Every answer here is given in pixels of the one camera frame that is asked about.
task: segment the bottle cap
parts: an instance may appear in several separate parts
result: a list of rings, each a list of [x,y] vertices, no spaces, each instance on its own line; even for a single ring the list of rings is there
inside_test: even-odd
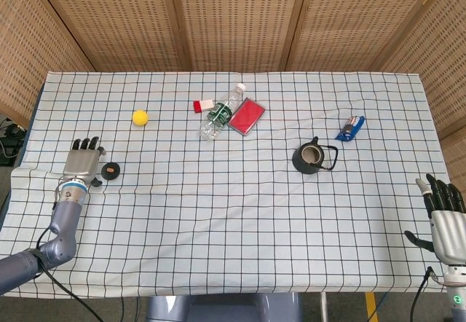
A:
[[[246,91],[246,86],[243,83],[236,84],[236,87],[240,88],[242,92]]]

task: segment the checkered tablecloth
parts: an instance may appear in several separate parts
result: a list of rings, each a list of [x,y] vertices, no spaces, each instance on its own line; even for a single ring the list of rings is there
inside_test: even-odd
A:
[[[248,136],[225,128],[201,141],[192,101],[237,82],[265,115]],[[146,126],[132,124],[136,109]],[[335,141],[352,115],[366,116],[362,130]],[[442,272],[402,236],[430,238],[415,178],[448,180],[415,74],[50,73],[12,174],[0,258],[48,226],[67,151],[87,136],[108,151],[100,167],[122,174],[90,190],[76,258],[53,271],[81,297],[413,291],[426,266]],[[313,136],[340,149],[334,171],[294,169]],[[45,275],[9,295],[67,296]]]

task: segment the plastic water bottle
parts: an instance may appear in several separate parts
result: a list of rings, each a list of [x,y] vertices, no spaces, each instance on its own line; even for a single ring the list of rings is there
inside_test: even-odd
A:
[[[229,92],[228,98],[217,102],[201,124],[200,135],[205,140],[213,140],[220,133],[220,130],[230,120],[234,111],[242,102],[242,94],[246,86],[243,83],[236,84],[236,87]]]

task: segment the yellow floor stripe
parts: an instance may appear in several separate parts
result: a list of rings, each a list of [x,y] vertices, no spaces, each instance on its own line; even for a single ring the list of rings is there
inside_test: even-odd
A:
[[[366,307],[367,307],[367,318],[371,317],[372,313],[376,309],[376,295],[371,291],[366,292]],[[369,322],[379,322],[377,313],[374,313],[372,319]]]

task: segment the blue package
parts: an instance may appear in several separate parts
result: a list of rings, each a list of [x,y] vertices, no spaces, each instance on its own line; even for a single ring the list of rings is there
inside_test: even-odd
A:
[[[340,141],[351,141],[353,138],[355,138],[359,129],[361,129],[363,126],[365,120],[366,118],[364,116],[353,116],[349,118],[335,139]]]

